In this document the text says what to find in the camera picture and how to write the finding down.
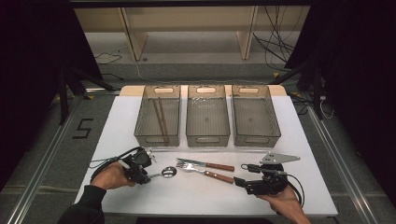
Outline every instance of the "wooden handle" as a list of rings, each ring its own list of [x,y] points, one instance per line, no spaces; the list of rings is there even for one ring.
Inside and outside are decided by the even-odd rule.
[[[217,168],[220,170],[226,170],[226,171],[234,171],[235,168],[233,166],[229,166],[229,165],[221,165],[221,164],[215,164],[215,163],[206,163],[207,167],[212,167],[212,168]]]
[[[225,181],[225,182],[230,183],[230,184],[233,183],[233,178],[229,177],[229,176],[226,176],[226,175],[218,175],[218,174],[215,174],[215,173],[212,173],[212,172],[209,172],[209,171],[205,171],[205,175],[208,175],[208,176],[211,176],[213,178]]]

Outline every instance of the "metal rail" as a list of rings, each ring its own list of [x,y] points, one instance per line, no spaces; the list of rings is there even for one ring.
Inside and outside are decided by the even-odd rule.
[[[29,184],[27,185],[24,193],[16,203],[13,208],[11,215],[9,216],[7,223],[8,224],[16,224],[22,223],[24,217],[29,210],[30,205],[32,204],[33,199],[35,198],[35,194],[37,193],[38,188],[40,187],[50,165],[52,164],[53,158],[55,157],[62,141],[64,140],[64,135],[69,128],[70,121],[72,120],[76,109],[82,101],[82,96],[77,96],[73,100],[73,104],[70,107],[70,116],[66,119],[63,125],[59,126],[58,131],[55,136],[52,138],[49,147],[44,154],[43,159],[35,170],[35,174],[32,176]]]
[[[304,94],[304,98],[310,99],[307,93]],[[341,180],[343,181],[352,202],[355,204],[355,207],[359,215],[361,216],[362,222],[367,224],[379,223],[377,218],[375,217],[373,209],[366,200],[358,183],[355,181],[353,174],[350,173],[347,167],[347,163],[344,161],[342,155],[340,154],[337,145],[332,140],[332,137],[330,136],[323,120],[318,119],[311,107],[308,107],[308,110],[309,116],[311,117],[312,121],[315,124],[315,127],[317,128],[320,138],[322,139],[327,151],[329,152],[332,162],[334,163],[335,168],[340,175]]]

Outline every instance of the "gray floor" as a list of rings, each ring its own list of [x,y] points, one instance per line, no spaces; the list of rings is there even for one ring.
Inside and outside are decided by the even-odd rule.
[[[129,52],[122,35],[87,34],[87,37],[96,55],[101,52],[122,55],[120,60],[113,63],[100,64],[102,73],[123,78],[121,80],[112,75],[104,75],[105,81],[116,87],[152,84],[153,80],[178,84],[213,83],[213,81],[233,84],[253,81],[268,83],[274,79],[275,70],[264,63],[265,55],[260,46],[253,41],[249,60],[243,61],[240,59],[236,37],[231,33],[151,34],[142,55],[142,59],[146,60],[141,60],[137,64],[128,58]],[[110,37],[111,41],[104,41],[103,37]],[[271,62],[270,56],[267,59],[267,62]],[[98,62],[106,63],[103,60],[103,58],[98,59]],[[274,59],[272,62],[278,66],[282,65]],[[296,76],[285,82],[285,89],[296,91],[295,84],[298,78]],[[87,88],[97,88],[89,82],[85,82],[85,85]],[[109,94],[107,91],[92,92],[89,95],[93,97],[71,97],[69,100],[72,108],[75,108],[73,117],[68,128],[64,130],[64,139],[57,147],[53,161],[44,174],[32,203],[27,204],[27,213],[22,223],[55,223],[64,209],[75,200],[106,123],[108,112],[116,97],[116,94]],[[337,221],[339,223],[364,223],[354,204],[354,198],[349,195],[318,132],[313,120],[315,115],[309,111],[304,114],[306,107],[303,104],[296,103],[295,108],[296,113],[303,112],[299,116],[300,121],[339,212],[336,219],[311,217],[312,223],[337,223]],[[329,105],[324,105],[324,110],[332,111]],[[84,125],[87,125],[84,127],[92,130],[88,138],[74,139],[74,136],[85,134],[77,130],[82,119],[92,119],[84,121]],[[58,125],[59,120],[60,103],[54,99],[49,108],[47,121],[41,127],[35,143],[21,159],[19,166],[0,194],[0,223],[7,222],[14,206],[31,183],[35,170],[53,144],[52,138],[61,127]],[[331,119],[324,119],[323,124],[346,161],[347,168],[352,173],[363,196],[373,209],[378,223],[395,223],[395,208],[364,161],[355,153],[356,148],[338,120],[336,112]],[[283,217],[270,217],[269,219],[274,223],[288,223]],[[134,222],[135,217],[106,216],[106,223]]]

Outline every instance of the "metal spoon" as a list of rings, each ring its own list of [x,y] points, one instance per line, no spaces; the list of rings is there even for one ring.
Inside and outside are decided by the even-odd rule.
[[[156,177],[156,176],[163,176],[165,178],[170,178],[177,174],[177,169],[174,166],[165,167],[159,174],[156,175],[149,175],[148,177]]]

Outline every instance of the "hand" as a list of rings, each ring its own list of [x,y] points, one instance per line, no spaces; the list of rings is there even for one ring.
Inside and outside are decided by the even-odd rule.
[[[310,223],[297,200],[294,190],[289,185],[277,195],[256,195],[256,197],[267,201],[275,212],[279,212],[293,223]]]
[[[117,189],[123,186],[134,186],[134,181],[128,179],[123,172],[122,165],[119,162],[109,164],[102,172],[100,172],[91,185],[101,189]]]

